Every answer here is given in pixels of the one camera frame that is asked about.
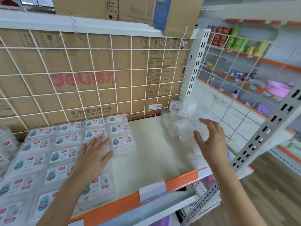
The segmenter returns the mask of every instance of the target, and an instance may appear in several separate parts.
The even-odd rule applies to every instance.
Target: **red logo label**
[[[5,209],[0,209],[0,214],[5,213],[6,208]]]
[[[18,184],[18,183],[20,183],[22,181],[23,181],[23,179],[19,179],[19,180],[15,181],[15,184]]]

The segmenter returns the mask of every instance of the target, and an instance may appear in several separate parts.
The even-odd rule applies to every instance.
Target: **hand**
[[[199,119],[200,122],[207,125],[209,138],[203,141],[198,131],[193,131],[194,138],[201,149],[202,155],[212,170],[224,169],[227,167],[227,144],[223,128],[219,123],[209,119]]]
[[[109,151],[103,158],[103,152],[110,142],[107,138],[103,143],[103,136],[95,137],[87,145],[82,146],[77,162],[74,166],[70,179],[77,182],[82,189],[101,175],[108,161],[113,156],[113,151]]]

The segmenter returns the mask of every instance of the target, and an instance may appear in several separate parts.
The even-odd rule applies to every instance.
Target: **white wire grid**
[[[214,33],[214,36],[215,36],[216,34],[217,34],[217,35],[228,36],[228,37],[227,37],[227,40],[226,40],[226,42],[225,42],[225,44],[228,42],[229,35],[221,34],[221,33]],[[262,41],[263,41],[263,40],[258,40],[258,39],[250,39],[250,40],[251,40],[251,41],[256,41],[256,42],[262,42]],[[239,124],[237,124],[237,127],[234,129],[234,132],[232,133],[232,135],[231,135],[230,137],[228,136],[230,140],[236,141],[236,140],[232,139],[233,135],[237,132],[237,129],[239,128],[240,124],[244,121],[244,119],[245,119],[246,117],[248,117],[248,114],[249,114],[252,110],[255,110],[255,106],[258,104],[258,102],[259,102],[260,100],[262,100],[262,101],[264,102],[264,104],[270,104],[270,105],[272,105],[272,106],[275,107],[275,108],[276,108],[276,106],[277,106],[280,102],[278,102],[278,101],[275,100],[275,103],[271,103],[271,102],[269,102],[268,100],[266,100],[265,97],[263,97],[263,95],[266,95],[266,94],[269,94],[269,93],[266,92],[265,89],[264,89],[263,92],[258,96],[258,95],[256,95],[256,94],[252,93],[250,90],[249,90],[249,91],[246,91],[246,88],[243,88],[243,87],[247,87],[247,88],[248,88],[248,86],[245,85],[245,84],[250,84],[250,82],[248,82],[247,79],[248,79],[249,75],[250,75],[255,69],[258,68],[257,66],[258,66],[258,64],[260,64],[260,58],[261,58],[262,56],[256,57],[256,56],[250,55],[250,56],[246,57],[245,53],[242,51],[242,48],[241,48],[241,49],[237,52],[237,54],[236,54],[234,60],[231,60],[232,64],[231,64],[231,66],[230,66],[230,68],[229,68],[228,73],[225,73],[225,74],[224,74],[225,76],[222,76],[222,77],[221,77],[221,75],[220,75],[219,72],[223,72],[223,71],[217,70],[217,69],[216,69],[216,66],[217,66],[218,62],[220,61],[220,59],[228,59],[228,58],[223,56],[223,54],[226,52],[226,51],[224,51],[224,50],[225,50],[224,47],[213,46],[213,45],[212,45],[212,42],[213,42],[213,40],[211,40],[210,44],[207,44],[207,48],[208,48],[208,49],[207,49],[207,51],[205,51],[205,53],[206,53],[205,56],[203,56],[204,58],[203,58],[203,60],[202,60],[202,65],[200,66],[200,70],[201,70],[201,71],[204,71],[204,72],[206,72],[206,73],[208,73],[208,74],[210,74],[210,77],[209,77],[208,80],[203,80],[203,81],[208,85],[208,87],[210,87],[210,88],[212,87],[212,86],[210,85],[210,80],[213,79],[213,78],[217,78],[218,80],[220,80],[220,81],[222,82],[222,84],[221,84],[220,87],[218,87],[218,88],[215,87],[215,95],[214,95],[214,98],[215,98],[215,99],[214,99],[214,101],[217,99],[219,93],[223,93],[223,94],[225,94],[225,95],[227,95],[227,96],[230,96],[230,97],[232,98],[232,102],[229,103],[229,105],[227,105],[227,106],[228,106],[227,110],[230,111],[229,109],[230,109],[230,107],[232,106],[233,102],[235,101],[235,98],[233,98],[233,97],[230,95],[230,93],[228,94],[228,93],[225,93],[224,91],[221,91],[221,89],[223,88],[223,86],[224,86],[224,85],[227,85],[227,84],[229,84],[229,83],[230,83],[230,85],[232,85],[232,86],[235,88],[235,90],[238,91],[237,95],[239,95],[240,92],[247,92],[247,93],[251,94],[252,96],[254,96],[254,97],[256,98],[255,103],[253,104],[253,106],[251,106],[252,109],[249,109],[249,107],[245,106],[245,107],[249,110],[248,113],[247,113],[247,114],[241,114],[242,116],[244,116],[244,118],[241,119],[241,121],[239,122]],[[272,43],[273,43],[273,41],[269,41],[268,44],[265,46],[265,49],[264,49],[264,50],[267,50],[267,48],[268,48],[270,45],[272,45]],[[215,49],[215,50],[218,49],[218,51],[220,51],[220,53],[219,53],[219,54],[216,54],[216,53],[215,53],[215,54],[210,53],[210,52],[209,52],[210,49]],[[214,64],[214,66],[213,66],[213,67],[210,67],[210,68],[208,68],[208,66],[206,66],[206,65],[204,64],[204,62],[206,61],[206,57],[207,57],[208,54],[213,55],[213,56],[216,57],[216,62],[215,62],[215,64]],[[234,81],[234,80],[229,80],[229,77],[230,77],[230,70],[233,69],[234,64],[238,63],[238,62],[237,62],[237,58],[238,58],[240,55],[243,55],[246,59],[248,59],[248,58],[253,58],[253,59],[255,59],[255,63],[254,63],[253,66],[249,66],[250,71],[247,73],[247,77],[246,77],[244,80],[240,80],[241,82],[240,82],[240,86],[239,86],[239,85],[237,85],[237,82],[236,82],[236,81]],[[276,74],[273,73],[273,74],[270,76],[270,79],[269,79],[269,80],[273,80],[273,77],[274,77],[274,76],[279,75],[279,74],[281,73],[282,69],[285,68],[285,66],[286,66],[286,64],[283,64],[283,65],[279,68],[279,70],[278,70],[278,72],[277,72]],[[211,104],[211,106],[209,107],[209,110],[211,110],[211,108],[212,108],[213,105],[214,105],[214,102],[213,102],[213,103]],[[224,117],[225,117],[226,114],[227,114],[227,113],[225,113],[225,114],[222,116],[222,118],[220,118],[220,123],[223,121],[223,119],[224,119]]]
[[[91,48],[91,46],[90,46],[90,41],[89,41],[89,34],[86,33],[87,41],[88,41],[88,48],[67,48],[67,47],[66,47],[66,44],[65,44],[65,41],[64,41],[64,37],[63,37],[63,35],[62,35],[62,32],[59,32],[59,33],[60,33],[60,36],[61,36],[61,39],[62,39],[63,48],[62,48],[62,47],[59,47],[59,48],[45,47],[45,48],[43,48],[43,47],[40,47],[40,46],[38,45],[38,43],[37,43],[37,41],[36,41],[36,38],[35,38],[34,35],[33,35],[33,32],[32,32],[31,30],[28,30],[28,31],[29,31],[29,34],[30,34],[30,36],[31,36],[31,38],[32,38],[32,41],[34,42],[34,45],[35,45],[34,47],[9,47],[9,46],[6,46],[5,41],[4,41],[4,40],[2,39],[2,37],[0,36],[0,40],[1,40],[2,44],[3,44],[3,47],[0,47],[0,49],[5,49],[5,50],[7,51],[8,55],[10,56],[11,60],[13,61],[13,64],[15,65],[15,67],[17,68],[17,71],[18,71],[18,73],[19,73],[19,75],[17,75],[17,74],[3,74],[3,75],[0,75],[0,78],[1,78],[2,76],[21,76],[21,78],[22,78],[22,80],[24,81],[24,83],[25,83],[25,85],[26,85],[28,91],[30,92],[30,95],[25,95],[25,96],[15,96],[15,97],[7,97],[7,96],[6,96],[6,93],[5,93],[5,92],[2,92],[2,91],[0,90],[0,93],[1,93],[1,95],[2,95],[2,98],[0,98],[0,101],[1,101],[1,100],[5,100],[5,101],[7,102],[7,104],[10,106],[10,108],[12,109],[12,111],[14,112],[14,114],[15,114],[15,116],[11,116],[11,117],[3,117],[3,118],[0,118],[0,120],[2,120],[2,119],[10,119],[10,118],[18,118],[19,121],[22,123],[22,125],[23,125],[23,126],[25,127],[25,129],[26,129],[26,131],[16,132],[15,134],[26,133],[26,132],[29,130],[29,128],[27,127],[27,125],[25,124],[25,122],[22,120],[22,117],[26,117],[26,116],[39,115],[39,114],[41,114],[41,115],[43,116],[43,119],[45,120],[45,122],[46,122],[47,125],[49,126],[50,124],[49,124],[49,121],[47,120],[47,118],[45,117],[45,114],[49,114],[49,113],[53,113],[53,112],[63,112],[63,113],[64,113],[64,116],[65,116],[65,118],[66,118],[66,121],[67,121],[67,122],[70,122],[70,119],[68,118],[68,116],[67,116],[67,114],[66,114],[66,112],[69,111],[69,110],[81,109],[82,111],[85,111],[85,109],[87,109],[87,108],[93,108],[93,107],[99,106],[100,109],[101,109],[101,116],[103,116],[103,106],[107,106],[107,105],[116,105],[117,114],[118,114],[118,113],[119,113],[118,104],[130,102],[130,103],[131,103],[131,112],[130,112],[130,113],[127,113],[127,115],[130,115],[130,116],[131,116],[131,119],[132,119],[132,118],[133,118],[133,114],[143,113],[143,118],[145,118],[145,117],[146,117],[146,114],[145,114],[145,113],[153,110],[153,109],[150,109],[150,110],[146,110],[146,109],[145,109],[145,104],[146,104],[146,100],[147,100],[147,99],[154,99],[154,98],[156,98],[156,99],[157,99],[157,104],[158,104],[159,98],[161,98],[161,97],[168,97],[168,104],[167,104],[167,105],[169,105],[170,97],[171,97],[171,96],[179,96],[179,95],[181,94],[181,89],[178,91],[177,94],[172,94],[172,86],[173,86],[173,83],[180,83],[180,84],[181,84],[181,83],[183,82],[183,79],[184,79],[184,78],[182,78],[181,81],[175,81],[175,82],[174,82],[174,76],[175,76],[176,69],[177,69],[177,68],[185,68],[185,69],[186,69],[186,67],[187,67],[187,66],[177,66],[177,63],[178,63],[178,57],[179,57],[179,53],[180,53],[181,39],[177,39],[177,40],[178,40],[178,45],[179,45],[179,47],[176,48],[176,49],[166,49],[167,41],[168,41],[168,40],[171,40],[171,38],[163,38],[163,39],[162,39],[162,40],[165,40],[164,49],[151,49],[151,39],[152,39],[152,37],[148,37],[148,38],[147,38],[147,39],[149,40],[148,48],[134,49],[134,48],[132,48],[132,36],[129,36],[130,39],[131,39],[131,43],[130,43],[130,44],[131,44],[131,47],[128,48],[128,49],[126,49],[126,48],[113,48],[113,44],[112,44],[112,35],[110,35],[111,48]],[[45,72],[45,73],[22,73],[21,70],[20,70],[20,68],[18,67],[16,61],[14,60],[13,55],[12,55],[11,52],[10,52],[11,49],[35,49],[35,50],[37,50],[38,53],[39,53],[40,59],[42,60],[42,63],[43,63],[43,66],[44,66],[46,72]],[[64,51],[66,52],[66,56],[67,56],[67,59],[68,59],[68,62],[69,62],[69,66],[70,66],[71,72],[49,72],[48,69],[47,69],[47,66],[46,66],[46,64],[45,64],[45,61],[44,61],[44,59],[43,59],[43,56],[42,56],[42,54],[41,54],[41,50],[43,50],[43,49],[52,49],[52,50],[53,50],[53,49],[58,49],[58,50],[64,50]],[[73,71],[73,68],[72,68],[72,65],[71,65],[71,62],[70,62],[70,58],[69,58],[69,55],[68,55],[68,52],[67,52],[68,50],[89,50],[90,58],[91,58],[91,61],[92,61],[92,68],[93,68],[93,70],[92,70],[92,71]],[[93,62],[93,57],[92,57],[92,52],[91,52],[92,50],[111,50],[111,55],[112,55],[112,66],[113,66],[113,69],[112,69],[112,70],[101,70],[101,71],[95,70],[94,62]],[[126,87],[117,87],[117,86],[116,86],[116,75],[115,75],[115,66],[114,66],[114,54],[113,54],[113,50],[129,50],[129,51],[130,51],[130,54],[131,54],[131,58],[130,58],[130,60],[131,60],[131,63],[130,63],[130,69],[123,69],[123,70],[118,69],[118,71],[130,71],[130,81],[131,81],[130,86],[126,86]],[[149,57],[150,57],[150,56],[149,56],[150,51],[158,51],[158,50],[159,50],[159,51],[163,52],[163,58],[162,58],[162,65],[161,65],[161,67],[149,68],[149,65],[148,65],[149,63],[147,62],[146,68],[133,69],[133,68],[132,68],[132,51],[133,51],[133,50],[135,50],[135,51],[136,51],[136,50],[137,50],[137,51],[140,51],[140,50],[147,51],[147,52],[148,52],[148,60],[149,60]],[[174,65],[174,66],[163,67],[163,65],[164,65],[164,55],[165,55],[165,52],[166,52],[166,51],[176,51],[176,52],[177,52],[177,55],[176,55],[176,62],[175,62],[175,65]],[[181,49],[181,51],[190,51],[190,49]],[[163,69],[170,69],[170,68],[174,68],[172,81],[171,81],[171,82],[167,82],[167,83],[161,83],[162,70],[163,70]],[[156,84],[148,84],[148,71],[149,71],[149,70],[152,70],[152,69],[154,69],[154,70],[161,69],[159,84],[157,84],[157,83],[156,83]],[[133,86],[133,85],[132,85],[132,71],[133,71],[133,70],[146,70],[146,82],[145,82],[145,85],[137,85],[137,86]],[[114,87],[113,87],[113,88],[103,88],[103,89],[99,89],[98,84],[97,84],[97,81],[96,81],[96,72],[109,72],[109,71],[113,72],[113,74],[114,74]],[[56,90],[56,88],[55,88],[55,85],[54,85],[54,82],[53,82],[53,80],[52,80],[52,78],[51,78],[50,75],[51,75],[51,74],[65,74],[65,73],[71,73],[72,76],[73,76],[73,79],[75,79],[75,76],[74,76],[75,73],[93,73],[93,74],[94,74],[94,78],[95,78],[96,89],[91,89],[91,90],[79,90],[77,81],[74,81],[75,87],[76,87],[76,91],[57,92],[57,90]],[[54,90],[54,93],[34,94],[34,93],[32,92],[32,90],[30,89],[30,87],[29,87],[27,81],[26,81],[25,78],[24,78],[24,76],[26,76],[26,75],[48,75],[48,78],[50,79],[50,82],[51,82],[52,88],[53,88],[53,90]],[[168,95],[164,95],[164,96],[159,96],[159,94],[160,94],[160,88],[162,87],[162,85],[166,85],[166,84],[171,84],[169,94],[168,94]],[[144,87],[145,87],[145,97],[144,97],[144,99],[133,100],[133,99],[132,99],[132,89],[133,89],[133,87],[141,87],[141,86],[144,86]],[[158,95],[157,95],[156,97],[148,97],[148,98],[147,98],[147,87],[148,87],[148,86],[158,86]],[[130,90],[131,90],[131,95],[130,95],[131,100],[130,100],[130,101],[122,101],[122,102],[118,102],[118,100],[117,100],[117,89],[121,89],[121,88],[130,88]],[[102,104],[102,103],[101,103],[101,99],[100,99],[99,92],[100,92],[101,90],[110,90],[110,89],[115,90],[116,102],[108,103],[108,104]],[[80,93],[81,93],[81,92],[88,92],[88,91],[97,91],[97,93],[98,93],[98,101],[99,101],[99,104],[93,105],[93,106],[84,106],[84,105],[83,105],[83,102],[82,102],[82,98],[81,98]],[[68,93],[77,93],[77,94],[78,94],[79,100],[80,100],[80,104],[81,104],[80,107],[77,107],[77,108],[69,108],[69,109],[65,109],[65,108],[63,107],[63,104],[62,104],[62,102],[61,102],[61,100],[60,100],[60,98],[59,98],[59,95],[60,95],[60,94],[68,94]],[[39,103],[37,102],[37,100],[36,100],[35,97],[38,97],[38,96],[45,96],[45,95],[56,95],[56,97],[57,97],[57,99],[58,99],[58,101],[59,101],[59,104],[60,104],[61,109],[60,109],[60,110],[54,110],[54,111],[43,111],[42,108],[40,107]],[[16,109],[14,108],[14,106],[12,105],[11,101],[9,101],[10,99],[15,99],[15,98],[32,98],[32,99],[34,100],[34,102],[35,102],[35,104],[36,104],[36,106],[37,106],[39,112],[38,112],[38,113],[31,113],[31,114],[20,115],[20,114],[16,111]],[[132,103],[135,102],[135,101],[145,101],[145,102],[144,102],[144,110],[143,110],[143,111],[133,112],[133,106],[132,106]],[[83,112],[83,114],[84,114],[85,119],[87,119],[87,118],[89,119],[89,117],[86,116],[86,113],[85,113],[85,112]]]

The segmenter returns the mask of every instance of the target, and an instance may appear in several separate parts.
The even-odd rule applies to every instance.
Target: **cartoon character sticker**
[[[10,186],[11,186],[10,182],[8,184],[2,186],[2,188],[0,189],[0,196],[3,196],[4,194],[6,194],[9,191]]]
[[[89,184],[88,186],[86,186],[86,189],[85,189],[85,191],[82,194],[86,195],[87,193],[90,192],[90,190],[91,190],[91,188],[90,188],[90,184]]]
[[[33,131],[29,134],[29,136],[30,136],[30,137],[34,137],[36,134],[37,134],[37,130],[33,130]]]
[[[52,179],[54,179],[56,177],[55,175],[55,170],[52,170],[48,173],[48,176],[47,176],[47,181],[51,181]]]
[[[113,127],[111,128],[111,131],[112,131],[112,132],[116,132],[116,131],[117,131],[117,128],[116,128],[115,126],[113,126]]]
[[[31,144],[28,143],[23,147],[22,151],[28,151],[30,148],[31,148]]]
[[[54,155],[51,157],[51,161],[56,161],[56,160],[58,160],[59,157],[60,157],[59,153],[56,152],[56,153],[54,153]]]
[[[87,132],[86,137],[90,138],[91,136],[92,136],[92,132],[91,131]]]
[[[59,138],[59,139],[56,141],[56,144],[61,144],[63,141],[64,141],[64,138],[61,137],[61,138]]]
[[[118,141],[117,138],[115,138],[115,139],[113,140],[113,145],[117,145],[117,144],[119,144],[119,141]]]
[[[68,126],[65,124],[62,126],[61,131],[65,131],[68,128]]]
[[[14,170],[18,170],[20,168],[22,168],[24,165],[24,160],[21,160],[19,162],[16,163],[15,167],[13,168]]]
[[[47,195],[41,199],[37,209],[38,211],[43,211],[44,209],[47,208],[48,205],[49,205],[49,196]]]

